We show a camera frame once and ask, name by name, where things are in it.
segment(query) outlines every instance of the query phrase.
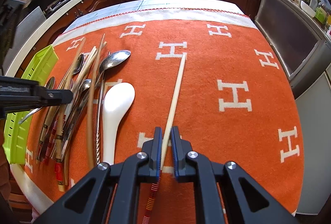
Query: lime green tray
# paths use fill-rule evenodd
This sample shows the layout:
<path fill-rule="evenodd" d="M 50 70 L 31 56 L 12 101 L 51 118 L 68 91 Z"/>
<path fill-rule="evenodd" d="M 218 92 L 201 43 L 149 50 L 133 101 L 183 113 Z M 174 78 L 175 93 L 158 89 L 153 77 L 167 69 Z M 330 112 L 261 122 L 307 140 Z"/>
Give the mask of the lime green tray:
<path fill-rule="evenodd" d="M 36 80 L 40 85 L 45 85 L 58 59 L 52 45 L 45 47 L 34 55 L 22 78 Z M 32 117 L 29 117 L 22 124 L 19 124 L 19 121 L 28 112 L 10 113 L 7 115 L 3 148 L 10 164 L 25 164 L 26 144 Z"/>

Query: screw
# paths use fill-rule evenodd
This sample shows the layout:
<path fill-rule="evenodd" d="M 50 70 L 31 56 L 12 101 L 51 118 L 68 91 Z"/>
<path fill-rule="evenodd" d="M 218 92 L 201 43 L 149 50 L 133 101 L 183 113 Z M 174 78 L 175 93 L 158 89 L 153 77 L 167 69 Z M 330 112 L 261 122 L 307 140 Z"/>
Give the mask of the screw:
<path fill-rule="evenodd" d="M 195 159 L 199 154 L 195 151 L 190 151 L 187 153 L 187 155 L 191 158 L 191 159 Z"/>
<path fill-rule="evenodd" d="M 138 152 L 138 153 L 137 153 L 137 157 L 138 157 L 139 159 L 144 159 L 144 158 L 147 157 L 147 154 L 146 154 L 145 152 Z"/>
<path fill-rule="evenodd" d="M 98 164 L 98 169 L 100 169 L 101 171 L 104 171 L 108 168 L 108 163 L 105 163 L 105 162 L 101 162 Z"/>
<path fill-rule="evenodd" d="M 226 164 L 226 167 L 228 167 L 230 170 L 234 170 L 237 167 L 237 164 L 235 162 L 233 162 L 233 161 L 229 161 Z"/>

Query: red stitching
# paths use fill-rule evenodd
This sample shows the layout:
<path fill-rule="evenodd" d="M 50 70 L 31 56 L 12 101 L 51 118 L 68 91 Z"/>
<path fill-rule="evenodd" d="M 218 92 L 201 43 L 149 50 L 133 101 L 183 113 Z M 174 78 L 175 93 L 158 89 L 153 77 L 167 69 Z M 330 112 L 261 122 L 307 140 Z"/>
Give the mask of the red stitching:
<path fill-rule="evenodd" d="M 101 20 L 104 20 L 104 19 L 107 19 L 107 18 L 113 18 L 113 17 L 117 17 L 117 16 L 121 16 L 121 15 L 124 15 L 124 14 L 131 14 L 131 13 L 137 13 L 137 12 L 142 12 L 142 11 L 151 11 L 151 10 L 165 10 L 165 9 L 184 9 L 184 10 L 201 10 L 201 11 L 210 11 L 210 12 L 224 12 L 224 13 L 230 13 L 230 14 L 237 14 L 239 16 L 242 16 L 242 17 L 245 17 L 245 18 L 249 18 L 249 16 L 245 15 L 245 14 L 239 14 L 239 13 L 235 13 L 235 12 L 230 12 L 230 11 L 225 11 L 225 10 L 217 10 L 217 9 L 208 9 L 208 8 L 185 8 L 185 7 L 163 7 L 163 8 L 152 8 L 152 9 L 144 9 L 144 10 L 136 10 L 136 11 L 129 11 L 129 12 L 125 12 L 125 13 L 120 13 L 120 14 L 114 14 L 114 15 L 111 15 L 111 16 L 108 16 L 108 17 L 104 17 L 104 18 L 99 18 L 99 19 L 96 19 L 96 20 L 93 20 L 93 21 L 90 21 L 90 22 L 87 22 L 83 25 L 80 25 L 76 28 L 73 28 L 65 33 L 62 33 L 60 34 L 59 36 L 63 35 L 63 34 L 66 34 L 66 33 L 69 33 L 73 30 L 76 30 L 76 29 L 79 29 L 81 27 L 84 27 L 84 26 L 87 26 L 91 23 L 94 23 L 94 22 L 98 22 L 98 21 L 101 21 Z"/>

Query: white bowl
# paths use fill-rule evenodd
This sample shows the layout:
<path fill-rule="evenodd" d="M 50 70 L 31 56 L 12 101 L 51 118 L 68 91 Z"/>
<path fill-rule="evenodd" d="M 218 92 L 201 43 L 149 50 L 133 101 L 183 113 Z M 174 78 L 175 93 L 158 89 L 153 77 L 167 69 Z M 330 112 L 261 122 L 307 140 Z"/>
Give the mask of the white bowl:
<path fill-rule="evenodd" d="M 301 9 L 307 14 L 309 15 L 311 18 L 313 18 L 316 14 L 316 12 L 310 8 L 309 5 L 307 5 L 304 1 L 301 1 L 300 3 Z"/>

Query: metal spoon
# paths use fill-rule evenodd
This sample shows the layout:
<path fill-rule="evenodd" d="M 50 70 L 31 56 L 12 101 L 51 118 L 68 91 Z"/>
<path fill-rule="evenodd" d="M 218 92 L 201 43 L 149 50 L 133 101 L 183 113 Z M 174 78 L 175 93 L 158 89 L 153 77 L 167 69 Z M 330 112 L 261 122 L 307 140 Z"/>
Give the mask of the metal spoon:
<path fill-rule="evenodd" d="M 103 72 L 111 67 L 114 67 L 118 64 L 120 64 L 121 62 L 125 61 L 129 56 L 131 55 L 131 52 L 129 50 L 120 50 L 117 52 L 114 52 L 112 54 L 110 54 L 108 57 L 106 57 L 100 64 L 99 66 L 99 72 L 100 74 L 103 74 Z M 101 79 L 101 75 L 98 77 L 98 80 L 96 82 L 95 87 L 99 87 L 100 86 L 100 79 Z M 66 124 L 64 126 L 64 130 L 65 130 L 65 134 L 63 135 L 63 142 L 62 142 L 62 158 L 64 157 L 64 155 L 66 154 L 66 148 L 67 148 L 67 143 L 69 141 L 69 139 L 71 139 L 71 136 L 73 134 L 73 132 L 75 131 L 76 128 L 76 123 L 87 103 L 88 100 L 88 90 L 90 88 L 91 85 L 91 80 L 90 79 L 86 79 L 82 82 L 82 84 L 79 87 L 78 90 L 78 94 L 77 94 L 77 101 L 76 104 L 73 106 L 72 108 L 72 114 L 69 115 L 68 120 L 66 121 Z M 100 133 L 99 136 L 96 138 L 96 140 L 98 141 L 98 152 L 100 153 Z"/>
<path fill-rule="evenodd" d="M 97 106 L 97 117 L 95 125 L 95 151 L 96 151 L 96 162 L 100 163 L 100 114 L 101 114 L 101 103 L 105 91 L 105 76 L 104 72 L 122 62 L 124 62 L 131 55 L 130 50 L 120 50 L 110 54 L 106 57 L 99 66 L 99 79 L 101 79 L 101 86 L 99 91 L 98 106 Z"/>
<path fill-rule="evenodd" d="M 45 87 L 47 89 L 53 89 L 54 88 L 54 84 L 55 84 L 55 77 L 51 77 Z M 40 108 L 36 108 L 36 109 L 33 109 L 31 110 L 25 117 L 23 117 L 20 121 L 19 121 L 19 124 L 22 124 L 25 120 L 27 120 L 29 117 L 31 117 L 33 114 L 37 113 L 40 109 L 42 109 L 42 107 Z"/>
<path fill-rule="evenodd" d="M 83 64 L 84 64 L 84 59 L 85 59 L 85 55 L 84 54 L 80 54 L 77 58 L 77 61 L 76 61 L 76 67 L 75 69 L 73 70 L 73 75 L 75 74 L 78 74 L 81 69 L 83 68 Z"/>

